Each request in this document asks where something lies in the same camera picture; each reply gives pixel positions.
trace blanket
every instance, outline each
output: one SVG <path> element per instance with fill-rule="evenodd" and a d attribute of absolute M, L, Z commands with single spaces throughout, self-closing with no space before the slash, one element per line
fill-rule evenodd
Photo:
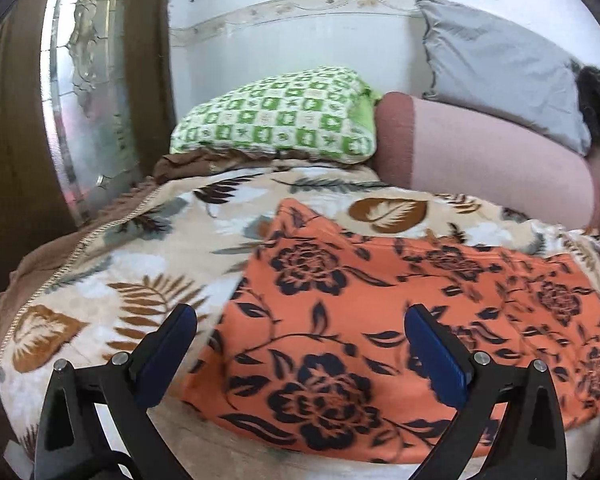
<path fill-rule="evenodd" d="M 0 396 L 21 443 L 29 449 L 34 445 L 53 361 L 65 358 L 83 367 L 132 351 L 186 301 L 198 313 L 200 333 L 176 375 L 176 389 L 206 346 L 278 203 L 289 195 L 359 235 L 451 237 L 469 246 L 501 246 L 543 257 L 570 254 L 600 293 L 600 244 L 590 234 L 525 221 L 471 196 L 389 187 L 365 167 L 267 166 L 171 180 L 152 187 L 133 211 L 88 231 L 13 313 L 0 338 Z M 283 457 L 236 440 L 201 423 L 175 397 L 165 398 L 151 416 L 193 476 L 247 468 L 254 474 L 266 469 L 263 478 L 280 478 L 275 467 L 269 468 L 272 461 L 302 469 L 313 468 L 319 459 Z M 220 443 L 235 460 L 220 458 Z M 192 456 L 191 449 L 200 454 Z M 334 475 L 352 467 L 338 464 L 319 467 Z M 357 478 L 364 468 L 356 466 Z"/>
<path fill-rule="evenodd" d="M 566 428 L 600 409 L 600 297 L 568 254 L 359 236 L 292 198 L 251 255 L 182 399 L 272 446 L 421 462 L 456 410 L 438 400 L 405 339 L 413 304 L 496 363 L 551 363 Z M 489 452 L 504 414 L 487 402 L 475 455 Z"/>

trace leaf pattern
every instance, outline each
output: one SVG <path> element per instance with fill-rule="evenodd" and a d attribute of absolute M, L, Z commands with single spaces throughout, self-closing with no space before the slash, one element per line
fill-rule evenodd
<path fill-rule="evenodd" d="M 498 357 L 502 357 L 503 359 L 519 359 L 520 354 L 511 348 L 499 348 L 495 351 L 495 354 Z"/>
<path fill-rule="evenodd" d="M 327 311 L 324 309 L 322 302 L 318 301 L 311 314 L 311 333 L 322 335 L 327 332 L 328 327 L 329 319 L 327 318 Z"/>
<path fill-rule="evenodd" d="M 75 274 L 66 274 L 59 280 L 57 280 L 53 285 L 51 285 L 48 289 L 45 290 L 45 294 L 50 294 L 63 286 L 75 285 L 76 283 L 83 282 L 90 276 L 97 274 L 99 272 L 104 272 L 109 269 L 112 263 L 112 257 L 107 256 L 96 266 L 91 267 L 91 269 L 85 270 L 83 272 L 76 272 Z"/>
<path fill-rule="evenodd" d="M 445 293 L 445 296 L 452 298 L 457 296 L 458 294 L 462 294 L 462 289 L 457 285 L 449 285 L 442 289 L 442 292 Z"/>
<path fill-rule="evenodd" d="M 277 446 L 290 446 L 297 440 L 293 434 L 282 431 L 270 422 L 254 415 L 247 415 L 246 413 L 228 413 L 227 415 L 221 415 L 219 418 L 233 424 L 236 428 L 253 433 L 265 442 L 276 444 Z"/>
<path fill-rule="evenodd" d="M 380 361 L 374 361 L 373 359 L 369 359 L 367 357 L 363 357 L 365 364 L 369 367 L 375 374 L 380 375 L 398 375 L 398 369 L 387 364 L 382 363 Z"/>
<path fill-rule="evenodd" d="M 421 240 L 426 240 L 435 247 L 444 245 L 446 243 L 465 244 L 466 233 L 462 231 L 462 229 L 460 229 L 457 224 L 449 222 L 448 225 L 450 233 L 447 236 L 436 236 L 435 232 L 427 228 L 425 231 L 425 235 L 421 238 Z"/>
<path fill-rule="evenodd" d="M 503 220 L 515 222 L 517 224 L 522 224 L 527 220 L 531 220 L 531 218 L 525 213 L 516 211 L 515 209 L 511 209 L 509 207 L 502 208 L 502 211 L 500 212 L 500 218 L 502 218 Z"/>
<path fill-rule="evenodd" d="M 211 254 L 251 254 L 254 250 L 257 250 L 262 240 L 269 232 L 271 225 L 271 218 L 266 216 L 259 216 L 253 222 L 251 222 L 242 231 L 245 238 L 251 238 L 256 240 L 254 242 L 244 242 L 235 247 L 228 247 L 216 251 L 212 251 Z M 229 267 L 224 274 L 232 274 L 233 272 L 242 272 L 247 265 L 247 260 L 236 262 Z"/>
<path fill-rule="evenodd" d="M 476 314 L 480 319 L 498 319 L 500 309 L 494 306 L 488 306 Z"/>
<path fill-rule="evenodd" d="M 353 274 L 357 279 L 361 280 L 362 282 L 367 283 L 368 285 L 373 285 L 373 286 L 394 286 L 391 283 L 387 283 L 385 280 L 381 280 L 380 278 L 375 278 L 373 276 L 371 276 L 370 274 L 367 274 L 364 270 L 361 269 L 357 269 L 355 267 L 351 267 L 351 266 L 343 266 L 343 269 L 345 269 L 347 272 L 350 272 L 351 274 Z"/>
<path fill-rule="evenodd" d="M 251 397 L 256 395 L 271 380 L 262 375 L 252 375 L 249 377 L 234 376 L 229 379 L 229 391 L 239 397 Z"/>
<path fill-rule="evenodd" d="M 199 297 L 202 288 L 194 288 L 193 280 L 187 280 L 184 275 L 177 278 L 165 274 L 155 278 L 145 275 L 141 283 L 107 283 L 107 286 L 113 288 L 123 301 L 120 309 L 124 314 L 118 318 L 122 326 L 115 326 L 113 330 L 124 339 L 106 342 L 115 351 L 132 352 L 142 338 L 154 332 L 179 303 L 197 310 L 206 301 L 206 298 Z M 198 316 L 198 330 L 205 319 L 204 315 Z M 115 352 L 106 352 L 102 357 L 108 361 L 113 354 Z"/>
<path fill-rule="evenodd" d="M 299 191 L 323 191 L 328 190 L 334 193 L 348 193 L 351 191 L 372 191 L 375 189 L 383 189 L 385 187 L 391 187 L 389 184 L 385 184 L 380 181 L 372 182 L 347 182 L 340 178 L 299 178 L 294 183 L 289 184 L 287 182 L 280 182 L 279 180 L 273 179 L 274 182 L 289 186 L 289 192 L 295 194 Z"/>
<path fill-rule="evenodd" d="M 573 240 L 567 233 L 561 232 L 558 238 L 562 241 L 564 247 L 574 254 L 584 265 L 587 270 L 594 272 L 596 270 L 596 257 L 585 247 L 584 244 Z"/>
<path fill-rule="evenodd" d="M 403 198 L 364 198 L 349 207 L 349 216 L 371 224 L 373 231 L 396 234 L 422 222 L 427 215 L 427 202 Z"/>
<path fill-rule="evenodd" d="M 254 303 L 236 303 L 243 314 L 249 317 L 267 317 L 269 314 L 261 306 Z"/>
<path fill-rule="evenodd" d="M 24 449 L 27 456 L 33 460 L 36 456 L 36 440 L 38 439 L 38 427 L 29 426 L 23 436 L 18 439 L 18 442 Z"/>
<path fill-rule="evenodd" d="M 435 196 L 456 210 L 456 213 L 466 215 L 475 213 L 482 208 L 479 198 L 464 194 L 436 193 Z"/>
<path fill-rule="evenodd" d="M 13 332 L 13 368 L 21 374 L 40 368 L 85 326 L 87 323 L 44 305 L 30 306 Z"/>
<path fill-rule="evenodd" d="M 222 333 L 217 328 L 214 330 L 206 344 L 212 348 L 214 352 L 220 355 L 224 353 L 224 339 L 222 339 Z"/>
<path fill-rule="evenodd" d="M 234 178 L 228 178 L 226 180 L 219 180 L 208 184 L 205 187 L 194 190 L 193 194 L 197 199 L 207 204 L 206 212 L 209 214 L 208 204 L 226 204 L 234 196 L 234 192 L 240 186 L 250 180 L 253 180 L 260 174 L 251 174 L 245 176 L 236 176 Z"/>
<path fill-rule="evenodd" d="M 544 256 L 546 253 L 546 238 L 542 233 L 536 233 L 534 240 L 528 246 L 521 248 L 520 252 L 529 256 Z"/>
<path fill-rule="evenodd" d="M 411 422 L 405 422 L 404 425 L 407 428 L 410 428 L 413 432 L 417 433 L 421 438 L 438 438 L 440 435 L 445 433 L 446 428 L 448 428 L 450 420 L 436 420 L 434 422 L 429 422 L 428 420 L 423 420 L 422 418 L 418 418 L 417 420 L 412 420 Z"/>
<path fill-rule="evenodd" d="M 274 373 L 280 380 L 284 379 L 285 375 L 292 374 L 296 370 L 293 359 L 284 352 L 270 348 L 269 353 L 273 357 Z"/>
<path fill-rule="evenodd" d="M 128 222 L 112 227 L 105 232 L 105 244 L 118 245 L 136 237 L 142 240 L 164 240 L 164 237 L 173 231 L 169 218 L 181 212 L 187 205 L 189 203 L 186 200 L 176 197 Z"/>
<path fill-rule="evenodd" d="M 377 334 L 363 334 L 371 344 L 380 348 L 394 348 L 404 343 L 404 335 L 395 330 L 385 330 Z"/>

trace bed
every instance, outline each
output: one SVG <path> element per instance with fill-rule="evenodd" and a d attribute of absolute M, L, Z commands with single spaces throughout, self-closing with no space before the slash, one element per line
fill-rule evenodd
<path fill-rule="evenodd" d="M 25 258 L 0 297 L 0 396 L 22 445 L 34 449 L 56 359 L 76 367 L 103 364 L 135 348 L 184 302 L 196 309 L 199 332 L 150 416 L 194 478 L 405 478 L 413 472 L 417 465 L 379 466 L 264 446 L 203 422 L 178 397 L 267 221 L 288 196 L 359 235 L 446 237 L 543 258 L 568 254 L 600 295 L 600 240 L 591 231 L 527 221 L 465 194 L 391 187 L 364 165 L 336 168 L 209 150 L 169 155 L 155 178 L 89 228 Z M 600 429 L 598 411 L 567 433 L 569 478 L 587 467 Z M 103 420 L 110 442 L 120 447 Z M 483 460 L 472 459 L 464 477 Z"/>

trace brown fabric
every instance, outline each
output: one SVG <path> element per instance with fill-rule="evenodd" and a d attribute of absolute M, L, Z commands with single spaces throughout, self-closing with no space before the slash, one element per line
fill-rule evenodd
<path fill-rule="evenodd" d="M 376 107 L 373 170 L 391 186 L 411 189 L 415 114 L 411 96 L 389 92 Z"/>
<path fill-rule="evenodd" d="M 217 150 L 203 146 L 187 153 L 163 155 L 155 165 L 154 179 L 158 184 L 164 184 L 170 180 L 179 178 L 207 176 L 224 173 L 229 170 L 243 170 L 245 168 L 260 168 L 263 166 L 263 162 L 272 162 L 272 164 L 286 168 L 290 160 L 309 161 L 310 158 L 305 152 L 296 150 L 275 154 L 264 152 L 245 153 L 233 148 Z M 346 168 L 350 166 L 350 164 L 341 164 L 338 162 L 316 162 L 315 165 L 332 168 Z"/>
<path fill-rule="evenodd" d="M 247 155 L 239 150 L 218 152 L 211 148 L 197 148 L 187 153 L 163 155 L 154 168 L 154 179 L 164 184 L 178 178 L 205 176 L 222 173 L 251 165 L 262 165 L 263 160 L 272 160 L 272 155 Z"/>

